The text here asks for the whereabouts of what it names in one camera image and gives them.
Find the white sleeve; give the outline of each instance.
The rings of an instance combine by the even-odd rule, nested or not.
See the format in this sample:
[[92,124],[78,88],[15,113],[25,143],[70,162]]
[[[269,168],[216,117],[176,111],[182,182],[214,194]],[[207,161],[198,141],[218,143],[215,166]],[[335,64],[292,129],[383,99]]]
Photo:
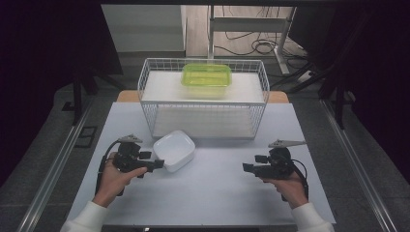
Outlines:
[[100,232],[108,209],[89,201],[74,220],[67,220],[60,232]]
[[334,232],[334,227],[319,214],[312,203],[292,210],[299,232]]

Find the green plastic container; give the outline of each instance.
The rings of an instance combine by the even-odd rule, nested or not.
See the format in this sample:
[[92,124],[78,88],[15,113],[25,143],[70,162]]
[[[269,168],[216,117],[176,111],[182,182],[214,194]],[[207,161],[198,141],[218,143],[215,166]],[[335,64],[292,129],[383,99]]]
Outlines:
[[187,64],[181,83],[187,86],[192,98],[218,99],[232,82],[231,69],[225,65]]
[[181,83],[195,87],[227,87],[231,81],[231,70],[225,65],[187,64]]

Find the wire basket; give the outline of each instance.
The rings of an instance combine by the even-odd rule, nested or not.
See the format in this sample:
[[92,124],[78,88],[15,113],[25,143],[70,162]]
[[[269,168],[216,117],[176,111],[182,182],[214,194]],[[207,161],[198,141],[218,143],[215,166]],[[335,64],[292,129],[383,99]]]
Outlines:
[[[186,64],[220,64],[232,71],[223,94],[203,95],[181,84]],[[146,59],[139,99],[153,137],[184,131],[189,137],[254,139],[269,98],[260,60]]]

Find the person's right hand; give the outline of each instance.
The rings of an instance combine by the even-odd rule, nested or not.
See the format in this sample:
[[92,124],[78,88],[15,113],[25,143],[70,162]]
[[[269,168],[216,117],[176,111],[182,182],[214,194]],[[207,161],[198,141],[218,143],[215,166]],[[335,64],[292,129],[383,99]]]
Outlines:
[[116,153],[111,153],[105,163],[100,188],[93,199],[94,203],[103,207],[107,207],[115,199],[117,194],[120,193],[125,186],[130,184],[132,178],[147,172],[146,167],[140,167],[127,173],[120,172],[112,163],[115,154]]
[[293,172],[287,180],[261,179],[265,183],[273,184],[277,191],[286,198],[290,208],[295,209],[308,203],[302,180],[296,172]]

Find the white plastic bowl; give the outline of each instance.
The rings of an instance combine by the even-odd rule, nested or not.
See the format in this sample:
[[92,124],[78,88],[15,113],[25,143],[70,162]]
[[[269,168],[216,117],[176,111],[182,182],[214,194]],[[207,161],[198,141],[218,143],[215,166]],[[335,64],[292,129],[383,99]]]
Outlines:
[[174,172],[193,159],[195,144],[181,130],[162,137],[154,144],[154,153],[160,160],[165,160],[166,170]]

